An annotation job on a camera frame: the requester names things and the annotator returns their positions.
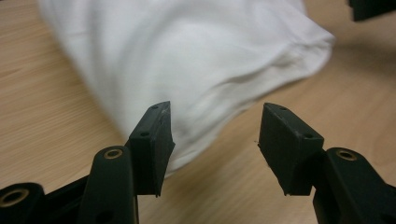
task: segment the wooden surface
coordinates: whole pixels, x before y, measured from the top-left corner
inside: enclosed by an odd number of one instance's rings
[[[354,23],[345,1],[306,5],[337,38],[328,64],[232,120],[165,180],[161,198],[139,196],[141,223],[317,223],[312,197],[283,196],[256,146],[264,102],[294,111],[325,148],[359,151],[396,185],[396,14]],[[123,143],[32,0],[0,1],[0,143],[0,189],[32,181],[46,192],[86,175],[96,151]]]

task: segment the white fabric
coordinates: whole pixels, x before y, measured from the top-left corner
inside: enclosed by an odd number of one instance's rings
[[[306,17],[301,0],[39,4],[125,137],[149,106],[171,101],[177,145],[168,174],[207,148],[258,97],[313,75],[332,49],[332,35]]]

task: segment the black plastic part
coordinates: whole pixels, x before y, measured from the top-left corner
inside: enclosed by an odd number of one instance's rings
[[[125,146],[133,153],[139,195],[161,195],[163,179],[175,143],[171,132],[170,102],[150,107]]]
[[[326,176],[341,210],[340,223],[396,223],[396,195],[359,153],[326,151]]]
[[[131,152],[108,147],[95,155],[78,212],[79,224],[138,223]]]
[[[47,194],[48,209],[44,223],[76,223],[78,207],[81,203],[87,180],[88,176],[84,176]]]
[[[286,107],[264,104],[259,147],[285,195],[309,195],[324,139]]]
[[[353,21],[365,21],[396,9],[396,0],[349,0]]]
[[[21,183],[0,190],[0,223],[42,223],[45,210],[43,188]]]
[[[324,193],[317,189],[313,204],[318,224],[340,223],[341,212],[332,192]]]

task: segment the brass insert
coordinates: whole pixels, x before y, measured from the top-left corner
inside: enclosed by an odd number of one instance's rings
[[[355,161],[355,160],[358,159],[358,158],[355,156],[355,154],[353,154],[352,152],[343,150],[343,149],[338,149],[338,150],[336,151],[336,154],[337,154],[337,156],[339,156],[339,157],[341,157],[342,159],[347,160],[347,161]]]
[[[122,150],[118,148],[113,148],[105,152],[105,159],[112,160],[120,157],[122,155]]]
[[[14,189],[0,197],[0,207],[10,207],[20,203],[29,195],[29,189]]]

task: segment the screw hole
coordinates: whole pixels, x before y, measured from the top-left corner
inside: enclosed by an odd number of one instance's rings
[[[96,216],[96,223],[107,223],[114,217],[113,211],[103,211]]]
[[[28,195],[28,189],[14,189],[0,197],[0,207],[10,207],[16,203],[20,203]]]
[[[122,150],[118,148],[113,148],[105,152],[105,159],[112,160],[120,157],[122,155]]]
[[[342,149],[337,150],[336,154],[346,161],[355,161],[358,159],[353,153]]]

